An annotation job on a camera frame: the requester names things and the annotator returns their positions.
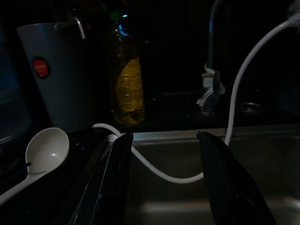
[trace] ladle handle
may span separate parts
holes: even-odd
[[[8,199],[13,197],[14,195],[18,194],[20,191],[25,189],[27,186],[35,182],[37,179],[31,178],[30,176],[27,176],[25,180],[23,180],[21,183],[17,184],[16,186],[9,189],[7,192],[4,192],[2,195],[0,195],[0,206],[3,205]]]

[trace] red circular logo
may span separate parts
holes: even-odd
[[[36,74],[41,78],[45,78],[49,74],[49,67],[47,62],[43,59],[35,59],[33,61],[33,68]]]

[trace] stainless steel sink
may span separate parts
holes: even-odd
[[[206,130],[223,137],[224,129]],[[279,225],[300,224],[300,125],[235,129],[230,147],[256,180]],[[202,171],[196,131],[135,134],[134,146],[178,178]],[[204,180],[173,184],[132,156],[125,224],[213,225]]]

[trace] white hose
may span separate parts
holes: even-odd
[[[246,71],[248,65],[250,64],[251,60],[254,58],[254,56],[257,54],[257,52],[261,49],[261,47],[266,44],[272,37],[274,37],[276,34],[284,30],[285,28],[295,25],[296,22],[288,20],[283,22],[282,24],[278,25],[275,27],[273,30],[271,30],[266,36],[264,36],[256,45],[255,47],[251,50],[249,55],[246,57],[245,61],[243,62],[236,78],[234,81],[233,89],[232,89],[232,94],[231,94],[231,100],[230,100],[230,111],[229,111],[229,121],[228,121],[228,128],[227,128],[227,133],[225,137],[225,144],[229,145],[232,132],[233,132],[233,122],[234,122],[234,111],[235,111],[235,103],[236,103],[236,97],[240,85],[240,81],[244,75],[244,72]],[[97,123],[93,126],[93,128],[105,128],[113,132],[117,137],[120,137],[122,134],[120,131],[118,131],[116,128],[114,128],[111,125],[105,124],[105,123]],[[145,159],[142,154],[140,154],[135,147],[131,147],[131,152],[148,168],[150,169],[153,173],[155,173],[157,176],[160,178],[167,180],[172,183],[176,184],[188,184],[195,182],[197,180],[201,180],[203,178],[203,173],[200,173],[194,177],[190,178],[175,178],[171,177],[160,170],[158,170],[156,167],[154,167],[148,160]]]
[[[275,27],[273,30],[271,30],[269,33],[267,33],[251,50],[249,55],[246,57],[245,61],[243,62],[242,66],[240,67],[240,70],[235,78],[232,94],[231,94],[231,100],[230,100],[230,111],[229,111],[229,120],[228,120],[228,127],[225,137],[225,144],[229,145],[231,136],[233,133],[233,122],[234,122],[234,111],[235,111],[235,103],[236,103],[236,97],[238,94],[238,89],[240,85],[240,81],[244,75],[244,72],[246,71],[248,65],[250,64],[251,60],[254,58],[254,56],[257,54],[257,52],[276,34],[284,30],[285,28],[288,28],[291,26],[290,20],[285,21]]]
[[[105,124],[105,123],[97,123],[93,126],[93,128],[105,128],[113,132],[117,137],[120,137],[122,134],[120,131],[118,131],[116,128],[114,128],[111,125]],[[135,147],[131,147],[131,152],[148,168],[150,169],[153,173],[155,173],[157,176],[160,178],[167,180],[172,183],[176,184],[188,184],[188,183],[193,183],[197,180],[201,180],[203,178],[203,173],[198,174],[197,176],[190,177],[190,178],[175,178],[171,177],[160,170],[158,170],[154,165],[152,165],[148,160],[145,159],[144,156],[142,156],[141,153],[138,152],[138,150],[135,149]]]

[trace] cooking oil bottle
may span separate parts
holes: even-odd
[[[108,52],[113,114],[120,124],[138,124],[144,120],[144,102],[137,48],[127,29],[127,15],[119,11],[110,15]]]

